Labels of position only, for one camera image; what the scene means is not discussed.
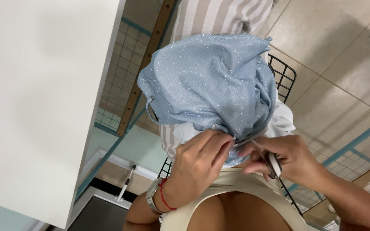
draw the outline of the red string bracelet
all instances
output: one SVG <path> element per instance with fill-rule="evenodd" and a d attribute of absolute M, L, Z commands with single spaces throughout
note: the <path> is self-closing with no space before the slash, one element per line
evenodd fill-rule
<path fill-rule="evenodd" d="M 164 202 L 165 206 L 166 206 L 167 208 L 169 208 L 169 209 L 172 211 L 172 210 L 176 210 L 176 208 L 169 207 L 169 206 L 167 205 L 167 202 L 166 202 L 166 201 L 165 201 L 165 199 L 164 199 L 164 196 L 162 195 L 162 186 L 163 186 L 163 185 L 164 185 L 164 183 L 167 181 L 167 179 L 168 179 L 168 178 L 164 178 L 164 179 L 162 179 L 161 183 L 159 184 L 159 187 L 160 187 L 160 192 L 161 192 L 161 199 L 162 199 L 162 202 Z"/>

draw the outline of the hand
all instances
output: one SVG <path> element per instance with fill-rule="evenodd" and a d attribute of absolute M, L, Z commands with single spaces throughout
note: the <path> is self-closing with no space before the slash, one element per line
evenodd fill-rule
<path fill-rule="evenodd" d="M 209 129 L 177 147 L 171 176 L 162 187 L 170 207 L 181 207 L 198 198 L 218 178 L 232 139 Z"/>
<path fill-rule="evenodd" d="M 244 173 L 261 172 L 264 176 L 269 174 L 268 167 L 257 148 L 276 153 L 282 167 L 281 176 L 302 186 L 316 188 L 321 182 L 321 177 L 327 173 L 326 168 L 316 161 L 300 136 L 261 137 L 255 141 L 258 147 L 248 143 L 239 153 L 240 156 L 251 154 L 251 163 L 245 166 Z"/>

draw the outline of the light blue glitter fabric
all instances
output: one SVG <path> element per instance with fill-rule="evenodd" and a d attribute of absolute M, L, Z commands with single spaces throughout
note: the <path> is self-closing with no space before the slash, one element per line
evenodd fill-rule
<path fill-rule="evenodd" d="M 276 97 L 275 78 L 260 57 L 270 41 L 197 34 L 157 50 L 137 81 L 156 123 L 190 122 L 200 131 L 215 124 L 237 141 L 262 131 Z"/>

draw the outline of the beige striped fabric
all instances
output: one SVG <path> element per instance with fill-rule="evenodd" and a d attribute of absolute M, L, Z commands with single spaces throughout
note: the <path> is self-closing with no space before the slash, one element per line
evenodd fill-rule
<path fill-rule="evenodd" d="M 182 0 L 170 43 L 194 34 L 254 34 L 269 15 L 272 0 Z M 180 144 L 175 125 L 160 125 L 162 149 L 172 161 Z"/>

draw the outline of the wooden strip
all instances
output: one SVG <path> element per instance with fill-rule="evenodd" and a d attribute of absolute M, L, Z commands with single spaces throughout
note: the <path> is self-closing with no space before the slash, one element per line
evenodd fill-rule
<path fill-rule="evenodd" d="M 356 178 L 352 183 L 357 186 L 364 188 L 370 182 L 370 170 Z M 328 211 L 327 207 L 331 204 L 328 199 L 325 199 L 314 207 L 310 208 L 303 214 L 303 218 L 306 222 L 312 224 L 315 227 L 322 228 L 327 224 L 331 223 L 336 217 L 336 213 L 331 213 Z"/>
<path fill-rule="evenodd" d="M 145 55 L 143 56 L 141 66 L 139 67 L 138 74 L 144 67 L 146 67 L 151 62 L 152 54 L 158 49 L 158 44 L 162 38 L 165 27 L 168 23 L 168 19 L 173 10 L 174 3 L 175 3 L 175 0 L 164 0 L 160 13 L 158 15 L 157 22 L 155 23 L 155 27 L 152 32 L 151 38 L 149 39 L 149 43 L 146 48 Z M 121 122 L 119 123 L 118 130 L 116 131 L 116 134 L 119 137 L 123 137 L 125 135 L 125 132 L 128 127 L 128 123 L 132 117 L 132 113 L 133 113 L 136 101 L 138 100 L 140 93 L 141 93 L 141 89 L 136 84 L 136 80 L 138 79 L 138 74 L 136 75 L 135 84 L 132 87 L 130 97 L 128 98 L 127 105 L 125 107 L 124 113 L 121 118 Z"/>

